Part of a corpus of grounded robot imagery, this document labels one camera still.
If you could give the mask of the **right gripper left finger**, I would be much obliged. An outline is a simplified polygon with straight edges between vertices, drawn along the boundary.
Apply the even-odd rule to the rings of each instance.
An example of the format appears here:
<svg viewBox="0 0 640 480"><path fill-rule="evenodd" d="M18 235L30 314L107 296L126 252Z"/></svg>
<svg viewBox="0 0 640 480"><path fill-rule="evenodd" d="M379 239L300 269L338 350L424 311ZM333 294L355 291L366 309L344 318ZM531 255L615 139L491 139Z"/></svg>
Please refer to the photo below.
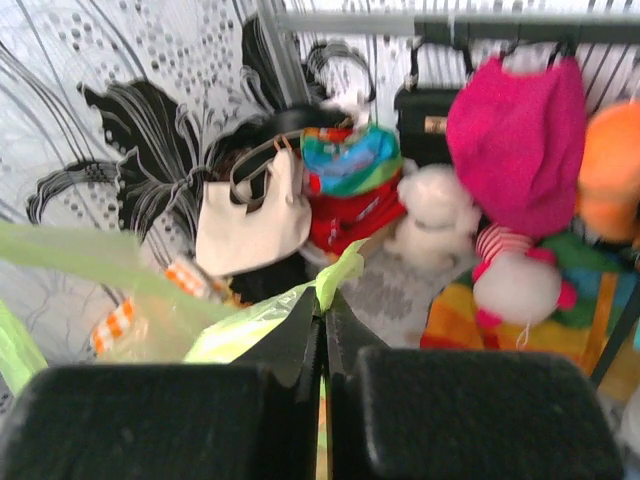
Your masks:
<svg viewBox="0 0 640 480"><path fill-rule="evenodd" d="M5 479L311 479L320 320L307 289L230 364L59 366L1 433Z"/></svg>

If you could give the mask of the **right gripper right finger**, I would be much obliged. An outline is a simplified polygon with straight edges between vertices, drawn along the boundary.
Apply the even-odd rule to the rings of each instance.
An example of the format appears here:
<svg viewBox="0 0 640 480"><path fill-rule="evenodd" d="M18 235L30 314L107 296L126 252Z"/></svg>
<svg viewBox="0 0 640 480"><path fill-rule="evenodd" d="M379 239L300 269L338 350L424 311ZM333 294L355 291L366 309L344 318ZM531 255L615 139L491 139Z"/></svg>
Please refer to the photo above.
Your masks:
<svg viewBox="0 0 640 480"><path fill-rule="evenodd" d="M545 353L398 349L325 317L333 479L620 479L589 379Z"/></svg>

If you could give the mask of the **green plastic trash bag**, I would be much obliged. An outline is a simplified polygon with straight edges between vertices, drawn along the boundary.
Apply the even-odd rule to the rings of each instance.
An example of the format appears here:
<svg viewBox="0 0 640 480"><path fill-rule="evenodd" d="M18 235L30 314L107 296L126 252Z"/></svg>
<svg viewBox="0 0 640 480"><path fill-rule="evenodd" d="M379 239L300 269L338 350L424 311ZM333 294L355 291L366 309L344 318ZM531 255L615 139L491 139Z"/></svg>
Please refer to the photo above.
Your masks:
<svg viewBox="0 0 640 480"><path fill-rule="evenodd" d="M216 304L144 267L133 235L98 230L2 222L1 257L132 294L134 323L108 362L230 363L276 329L306 288L296 286L244 309Z"/></svg>

